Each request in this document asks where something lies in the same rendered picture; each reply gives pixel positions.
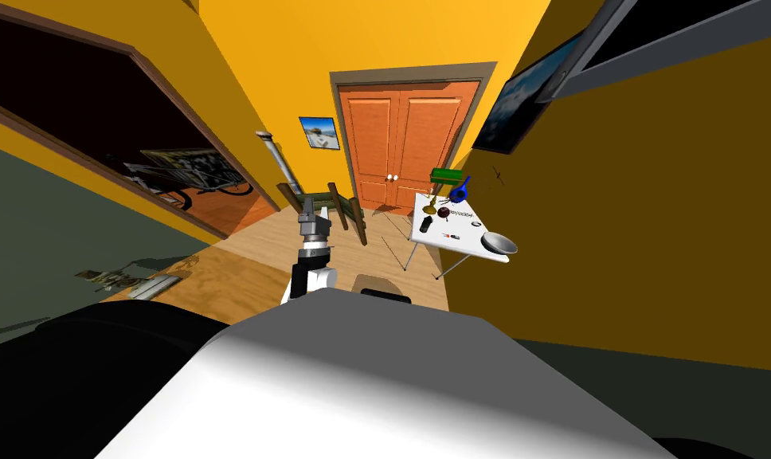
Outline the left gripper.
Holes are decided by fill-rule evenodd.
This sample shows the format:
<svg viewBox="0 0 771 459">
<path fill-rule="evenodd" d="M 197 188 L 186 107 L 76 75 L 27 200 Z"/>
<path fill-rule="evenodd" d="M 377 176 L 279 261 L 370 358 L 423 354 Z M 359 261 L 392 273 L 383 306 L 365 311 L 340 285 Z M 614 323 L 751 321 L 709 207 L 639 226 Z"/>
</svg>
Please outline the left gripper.
<svg viewBox="0 0 771 459">
<path fill-rule="evenodd" d="M 301 226 L 303 240 L 325 242 L 331 230 L 331 222 L 328 219 L 328 207 L 321 206 L 315 210 L 313 197 L 304 199 L 302 210 L 299 212 L 298 224 Z"/>
</svg>

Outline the wooden chair with green seat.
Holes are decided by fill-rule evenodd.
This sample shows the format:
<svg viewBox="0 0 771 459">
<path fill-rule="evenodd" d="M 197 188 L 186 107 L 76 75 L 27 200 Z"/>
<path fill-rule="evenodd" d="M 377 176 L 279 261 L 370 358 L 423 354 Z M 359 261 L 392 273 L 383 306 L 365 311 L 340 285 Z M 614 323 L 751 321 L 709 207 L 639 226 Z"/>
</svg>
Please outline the wooden chair with green seat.
<svg viewBox="0 0 771 459">
<path fill-rule="evenodd" d="M 304 204 L 308 198 L 311 199 L 314 210 L 321 210 L 324 206 L 329 210 L 336 210 L 343 229 L 348 230 L 350 228 L 349 222 L 352 222 L 356 228 L 361 244 L 367 244 L 366 224 L 363 219 L 364 215 L 358 199 L 343 197 L 338 192 L 335 183 L 329 182 L 327 184 L 328 191 L 326 192 L 311 194 L 297 194 L 286 182 L 281 182 L 276 185 L 276 187 L 298 212 L 303 210 Z"/>
</svg>

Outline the grey pole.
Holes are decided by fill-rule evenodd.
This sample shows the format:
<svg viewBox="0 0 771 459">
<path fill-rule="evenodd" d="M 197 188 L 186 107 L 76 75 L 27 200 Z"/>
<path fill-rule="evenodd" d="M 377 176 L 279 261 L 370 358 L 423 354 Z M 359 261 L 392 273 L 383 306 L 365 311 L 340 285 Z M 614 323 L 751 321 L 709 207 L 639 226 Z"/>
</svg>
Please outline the grey pole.
<svg viewBox="0 0 771 459">
<path fill-rule="evenodd" d="M 284 158 L 278 143 L 276 143 L 272 134 L 268 131 L 255 131 L 255 134 L 264 142 L 266 148 L 271 152 L 278 167 L 281 169 L 284 177 L 287 179 L 288 185 L 292 188 L 295 194 L 303 194 L 301 186 L 299 186 L 297 179 L 292 173 L 292 169 L 289 167 L 286 159 Z"/>
</svg>

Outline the small blue framed picture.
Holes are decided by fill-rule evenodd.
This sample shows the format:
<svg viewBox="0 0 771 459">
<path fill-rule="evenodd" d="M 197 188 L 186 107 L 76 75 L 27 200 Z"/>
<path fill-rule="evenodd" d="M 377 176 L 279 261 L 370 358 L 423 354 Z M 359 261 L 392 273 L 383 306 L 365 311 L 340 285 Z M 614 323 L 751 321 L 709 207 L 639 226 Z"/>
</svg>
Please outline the small blue framed picture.
<svg viewBox="0 0 771 459">
<path fill-rule="evenodd" d="M 311 148 L 320 150 L 340 150 L 339 135 L 335 121 L 330 117 L 301 116 L 299 124 Z"/>
</svg>

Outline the orange double door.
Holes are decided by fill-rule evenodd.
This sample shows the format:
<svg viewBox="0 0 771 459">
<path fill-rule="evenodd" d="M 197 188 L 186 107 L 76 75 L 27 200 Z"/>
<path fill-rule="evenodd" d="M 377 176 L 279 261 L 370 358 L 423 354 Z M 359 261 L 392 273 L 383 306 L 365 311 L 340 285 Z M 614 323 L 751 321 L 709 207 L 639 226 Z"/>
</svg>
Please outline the orange double door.
<svg viewBox="0 0 771 459">
<path fill-rule="evenodd" d="M 363 208 L 410 214 L 451 155 L 478 81 L 342 86 L 339 102 Z"/>
</svg>

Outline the black bicycle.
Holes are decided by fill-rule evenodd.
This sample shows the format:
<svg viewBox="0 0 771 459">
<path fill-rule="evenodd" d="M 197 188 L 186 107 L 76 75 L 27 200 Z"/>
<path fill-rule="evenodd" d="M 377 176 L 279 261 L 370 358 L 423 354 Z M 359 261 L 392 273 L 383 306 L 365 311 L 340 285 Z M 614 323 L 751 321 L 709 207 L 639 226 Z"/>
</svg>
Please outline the black bicycle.
<svg viewBox="0 0 771 459">
<path fill-rule="evenodd" d="M 213 148 L 184 148 L 179 150 L 142 150 L 146 159 L 124 158 L 107 153 L 104 158 L 110 167 L 122 167 L 128 181 L 186 211 L 194 200 L 187 191 L 197 195 L 223 193 L 245 196 L 253 185 L 224 156 Z"/>
</svg>

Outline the white folding table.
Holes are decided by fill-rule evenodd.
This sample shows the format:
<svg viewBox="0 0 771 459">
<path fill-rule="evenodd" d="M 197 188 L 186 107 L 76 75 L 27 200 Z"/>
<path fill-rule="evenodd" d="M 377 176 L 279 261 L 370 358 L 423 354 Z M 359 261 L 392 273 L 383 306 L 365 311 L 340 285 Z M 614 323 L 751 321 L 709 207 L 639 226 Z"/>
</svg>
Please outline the white folding table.
<svg viewBox="0 0 771 459">
<path fill-rule="evenodd" d="M 409 240 L 415 247 L 435 247 L 460 253 L 462 259 L 479 257 L 507 263 L 509 256 L 518 252 L 517 245 L 508 237 L 487 230 L 467 202 L 469 177 L 463 171 L 433 168 L 433 185 L 451 185 L 451 194 L 440 202 L 436 192 L 415 195 Z"/>
</svg>

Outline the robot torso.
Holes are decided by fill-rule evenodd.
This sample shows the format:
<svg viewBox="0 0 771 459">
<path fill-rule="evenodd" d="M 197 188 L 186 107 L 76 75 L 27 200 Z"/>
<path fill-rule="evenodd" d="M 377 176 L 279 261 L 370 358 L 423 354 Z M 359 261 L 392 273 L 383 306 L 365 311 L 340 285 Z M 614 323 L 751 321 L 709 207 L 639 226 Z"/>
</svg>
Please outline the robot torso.
<svg viewBox="0 0 771 459">
<path fill-rule="evenodd" d="M 216 334 L 96 459 L 674 459 L 485 320 L 325 288 Z"/>
</svg>

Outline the large dark framed picture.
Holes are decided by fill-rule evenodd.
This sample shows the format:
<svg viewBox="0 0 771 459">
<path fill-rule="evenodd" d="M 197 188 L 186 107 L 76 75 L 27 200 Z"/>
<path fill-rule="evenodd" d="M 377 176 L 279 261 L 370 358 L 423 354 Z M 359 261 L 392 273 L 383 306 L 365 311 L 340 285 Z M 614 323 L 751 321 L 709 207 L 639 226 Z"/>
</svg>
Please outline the large dark framed picture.
<svg viewBox="0 0 771 459">
<path fill-rule="evenodd" d="M 474 149 L 506 155 L 515 151 L 548 105 L 538 98 L 583 33 L 572 35 L 506 81 L 472 144 Z"/>
</svg>

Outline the grey framed window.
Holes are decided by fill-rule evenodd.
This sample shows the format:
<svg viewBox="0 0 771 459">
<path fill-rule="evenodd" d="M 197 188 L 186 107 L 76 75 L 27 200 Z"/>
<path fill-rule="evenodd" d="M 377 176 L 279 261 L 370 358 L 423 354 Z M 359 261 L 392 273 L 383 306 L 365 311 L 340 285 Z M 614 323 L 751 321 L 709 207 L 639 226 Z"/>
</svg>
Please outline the grey framed window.
<svg viewBox="0 0 771 459">
<path fill-rule="evenodd" d="M 771 38 L 771 0 L 604 0 L 546 78 L 541 103 Z"/>
</svg>

